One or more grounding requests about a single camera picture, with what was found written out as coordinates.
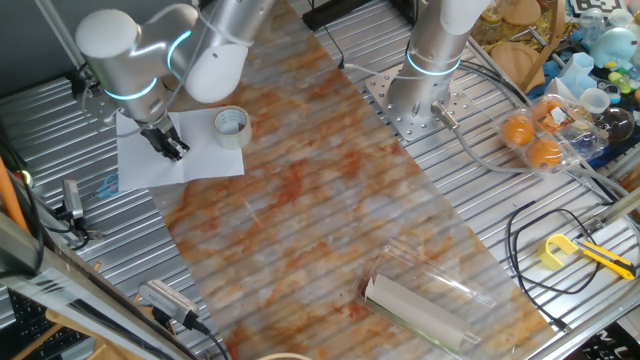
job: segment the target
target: blue plush toy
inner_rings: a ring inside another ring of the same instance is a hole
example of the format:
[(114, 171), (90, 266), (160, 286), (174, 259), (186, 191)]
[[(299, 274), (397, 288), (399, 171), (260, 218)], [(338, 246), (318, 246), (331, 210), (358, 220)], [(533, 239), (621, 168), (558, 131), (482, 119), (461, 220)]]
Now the blue plush toy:
[(629, 60), (636, 53), (638, 39), (627, 29), (615, 28), (604, 33), (593, 44), (589, 55), (598, 68), (616, 70), (629, 68)]

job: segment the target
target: black cable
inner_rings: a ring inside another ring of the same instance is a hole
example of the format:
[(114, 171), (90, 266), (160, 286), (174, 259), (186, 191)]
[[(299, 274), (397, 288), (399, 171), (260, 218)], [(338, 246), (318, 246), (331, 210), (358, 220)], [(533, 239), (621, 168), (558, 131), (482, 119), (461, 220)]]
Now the black cable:
[(74, 248), (71, 248), (71, 250), (73, 250), (73, 251), (78, 251), (78, 250), (82, 249), (83, 247), (87, 246), (87, 244), (89, 243), (89, 240), (91, 240), (89, 238), (89, 232), (85, 228), (83, 228), (83, 227), (77, 227), (77, 228), (78, 228), (78, 231), (80, 231), (82, 233), (82, 244), (80, 244), (80, 245), (78, 245), (78, 246), (76, 246)]
[(213, 336), (211, 331), (207, 331), (205, 335), (207, 335), (209, 339), (213, 340), (213, 343), (216, 344), (216, 346), (218, 347), (218, 350), (220, 350), (220, 353), (222, 354), (222, 357), (224, 357), (224, 360), (229, 360), (229, 358), (227, 357), (227, 352), (224, 351), (224, 349), (222, 348), (222, 345), (220, 344), (218, 339), (216, 339), (216, 337)]
[[(311, 11), (315, 10), (316, 1), (307, 0), (307, 2), (311, 6)], [(333, 38), (333, 35), (331, 35), (331, 32), (329, 31), (329, 29), (327, 29), (327, 25), (322, 25), (322, 27), (324, 28), (324, 31), (327, 32), (327, 35), (329, 35), (329, 38), (331, 39), (331, 42), (333, 42), (333, 45), (335, 45), (336, 49), (338, 49), (338, 52), (340, 52), (340, 63), (338, 63), (338, 69), (344, 69), (344, 53), (342, 52), (342, 49), (338, 45), (338, 42), (336, 41), (336, 39)]]
[(504, 76), (502, 76), (500, 73), (496, 72), (495, 70), (489, 69), (484, 65), (476, 64), (467, 60), (460, 60), (460, 68), (473, 71), (478, 75), (484, 76), (486, 78), (489, 78), (490, 80), (493, 80), (494, 82), (501, 84), (502, 86), (507, 88), (507, 90), (509, 90), (511, 93), (517, 96), (518, 99), (522, 101), (524, 104), (526, 104), (529, 101), (529, 99), (526, 96), (524, 96), (519, 89), (513, 86), (511, 82), (507, 81), (507, 79), (505, 79)]
[(553, 209), (550, 211), (547, 211), (546, 213), (538, 216), (537, 218), (529, 221), (528, 223), (526, 223), (525, 225), (523, 225), (522, 227), (520, 227), (514, 234), (513, 237), (513, 242), (511, 241), (511, 227), (513, 224), (514, 219), (518, 216), (518, 214), (520, 212), (522, 212), (523, 210), (531, 207), (533, 204), (535, 204), (535, 201), (532, 201), (522, 207), (520, 207), (518, 210), (516, 210), (511, 217), (509, 218), (509, 222), (507, 223), (507, 251), (508, 251), (508, 256), (509, 256), (509, 260), (511, 261), (511, 265), (513, 266), (513, 269), (516, 273), (516, 276), (518, 278), (518, 285), (520, 286), (520, 289), (522, 290), (522, 292), (529, 298), (529, 300), (531, 301), (531, 303), (533, 303), (533, 305), (544, 315), (546, 315), (552, 322), (552, 324), (556, 325), (560, 330), (562, 331), (570, 331), (570, 327), (567, 325), (567, 323), (565, 323), (564, 321), (558, 319), (557, 317), (551, 315), (547, 310), (545, 310), (540, 304), (538, 304), (537, 301), (535, 301), (535, 299), (531, 296), (531, 294), (529, 294), (529, 290), (526, 288), (524, 281), (540, 286), (541, 288), (547, 289), (549, 291), (553, 291), (553, 292), (557, 292), (560, 294), (565, 294), (565, 295), (574, 295), (577, 294), (581, 291), (583, 291), (587, 286), (589, 286), (589, 284), (591, 284), (591, 282), (593, 281), (593, 279), (596, 277), (596, 274), (598, 273), (598, 271), (600, 271), (601, 264), (597, 263), (595, 269), (593, 270), (593, 272), (591, 273), (591, 276), (576, 290), (562, 290), (562, 289), (558, 289), (555, 288), (553, 286), (549, 286), (549, 285), (545, 285), (543, 283), (531, 280), (529, 278), (527, 278), (526, 276), (522, 275), (522, 272), (520, 271), (520, 263), (518, 260), (518, 236), (520, 235), (520, 232), (522, 232), (523, 230), (526, 230), (527, 228), (529, 228), (530, 226), (538, 223), (540, 220), (548, 217), (549, 215), (555, 214), (555, 213), (560, 213), (560, 212), (564, 212), (566, 214), (569, 214), (573, 220), (575, 220), (578, 225), (580, 225), (580, 228), (582, 229), (583, 233), (586, 234), (588, 240), (593, 243), (594, 245), (597, 245), (596, 242), (593, 240), (593, 238), (591, 237), (591, 235), (589, 234), (589, 232), (587, 231), (587, 228), (584, 226), (584, 224), (580, 221), (580, 219), (578, 219), (578, 217), (572, 213), (569, 210), (566, 209)]
[(25, 169), (22, 167), (22, 163), (19, 161), (20, 156), (16, 154), (15, 150), (9, 144), (4, 142), (4, 139), (0, 138), (0, 142), (2, 143), (2, 146), (9, 152), (9, 155), (12, 157), (13, 161), (18, 165), (18, 174), (20, 174), (20, 179), (22, 179), (25, 192), (27, 193), (27, 199), (30, 203), (32, 219), (32, 226), (30, 227), (31, 234), (38, 240), (38, 253), (36, 255), (36, 264), (33, 270), (31, 272), (12, 270), (5, 271), (3, 273), (0, 273), (0, 279), (6, 279), (13, 276), (25, 276), (27, 278), (33, 278), (40, 272), (40, 267), (42, 267), (42, 262), (44, 260), (44, 238), (42, 234), (42, 224), (40, 223), (40, 215), (38, 214), (38, 207), (33, 196), (33, 192), (31, 191), (31, 187), (29, 187), (27, 178), (23, 173)]
[[(183, 325), (190, 330), (190, 327), (187, 326), (190, 324), (183, 324)], [(201, 333), (207, 335), (211, 340), (213, 340), (213, 343), (216, 344), (216, 346), (218, 347), (218, 350), (220, 350), (220, 353), (224, 357), (224, 360), (229, 360), (229, 358), (227, 357), (227, 352), (224, 351), (224, 348), (222, 347), (218, 339), (216, 339), (216, 337), (213, 336), (213, 333), (211, 333), (211, 330), (205, 324), (196, 320), (193, 322), (193, 325), (191, 325), (191, 328), (200, 331)]]

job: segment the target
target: tape roll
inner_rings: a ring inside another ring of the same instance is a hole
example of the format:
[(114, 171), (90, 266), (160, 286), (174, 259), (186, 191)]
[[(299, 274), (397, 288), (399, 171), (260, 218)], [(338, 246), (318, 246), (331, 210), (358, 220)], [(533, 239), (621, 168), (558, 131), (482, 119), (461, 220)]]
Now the tape roll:
[(225, 149), (241, 149), (251, 141), (251, 120), (241, 107), (222, 108), (213, 120), (213, 133), (216, 140)]

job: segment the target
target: gray cable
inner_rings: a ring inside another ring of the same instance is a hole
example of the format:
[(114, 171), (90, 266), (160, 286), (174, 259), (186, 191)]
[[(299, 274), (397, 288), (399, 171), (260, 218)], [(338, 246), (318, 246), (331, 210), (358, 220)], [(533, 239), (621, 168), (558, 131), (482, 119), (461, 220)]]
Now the gray cable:
[[(460, 133), (460, 129), (454, 129), (453, 133), (456, 134), (456, 137), (458, 138), (458, 141), (460, 141), (460, 145), (462, 145), (462, 148), (467, 152), (467, 154), (469, 154), (469, 156), (471, 156), (471, 158), (473, 160), (475, 160), (477, 163), (479, 163), (480, 165), (486, 167), (487, 169), (491, 170), (491, 171), (495, 171), (495, 172), (500, 172), (500, 173), (505, 173), (505, 174), (528, 174), (528, 173), (533, 173), (533, 170), (531, 170), (530, 168), (505, 168), (502, 166), (497, 166), (497, 165), (493, 165), (487, 161), (485, 161), (484, 159), (482, 159), (480, 156), (478, 156), (478, 154), (476, 154), (471, 147), (469, 146), (469, 144), (467, 143), (467, 141), (464, 139), (464, 136), (462, 136), (462, 134)], [(615, 190), (619, 195), (621, 196), (627, 196), (629, 195), (629, 192), (627, 190), (625, 190), (622, 186), (618, 185), (615, 181), (609, 179), (608, 177), (598, 174), (597, 172), (593, 171), (593, 170), (586, 170), (586, 169), (572, 169), (569, 171), (569, 173), (575, 175), (575, 176), (579, 176), (579, 177), (590, 177), (590, 178), (594, 178), (598, 181), (600, 181), (601, 183), (603, 183), (604, 185), (606, 185), (607, 187)]]
[(586, 169), (573, 169), (570, 171), (572, 174), (574, 175), (582, 175), (582, 176), (588, 176), (588, 177), (592, 177), (598, 181), (600, 181), (601, 183), (607, 185), (608, 187), (612, 188), (613, 190), (615, 190), (618, 194), (622, 195), (622, 196), (627, 196), (629, 195), (629, 192), (627, 190), (625, 190), (622, 186), (618, 185), (618, 183), (616, 183), (615, 181), (609, 179), (608, 177), (598, 174), (595, 171), (592, 170), (586, 170)]
[(480, 165), (486, 167), (487, 169), (489, 169), (491, 171), (505, 173), (505, 174), (526, 174), (526, 173), (532, 173), (533, 172), (533, 170), (531, 170), (529, 168), (505, 168), (505, 167), (502, 167), (502, 166), (497, 166), (497, 165), (493, 165), (493, 164), (491, 164), (489, 162), (486, 162), (486, 161), (484, 161), (484, 159), (482, 159), (480, 156), (478, 156), (478, 154), (476, 154), (471, 149), (471, 147), (467, 143), (467, 140), (465, 140), (464, 136), (462, 136), (462, 134), (460, 133), (460, 128), (454, 129), (453, 133), (456, 134), (456, 136), (458, 137), (458, 141), (460, 141), (460, 145), (462, 145), (462, 148), (464, 149), (464, 151), (466, 151), (467, 154), (469, 154), (469, 156), (471, 156), (471, 158), (473, 160), (475, 160), (477, 163), (479, 163)]

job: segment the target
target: yellow clamp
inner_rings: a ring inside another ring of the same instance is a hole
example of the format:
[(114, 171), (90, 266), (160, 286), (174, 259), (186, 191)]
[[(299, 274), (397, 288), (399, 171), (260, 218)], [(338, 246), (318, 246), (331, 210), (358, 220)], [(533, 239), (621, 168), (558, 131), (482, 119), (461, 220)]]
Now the yellow clamp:
[(559, 270), (564, 264), (551, 253), (549, 250), (550, 244), (556, 245), (567, 255), (571, 255), (579, 250), (571, 240), (562, 234), (555, 234), (548, 238), (547, 241), (538, 248), (538, 257), (543, 264), (547, 265), (549, 269), (553, 271)]

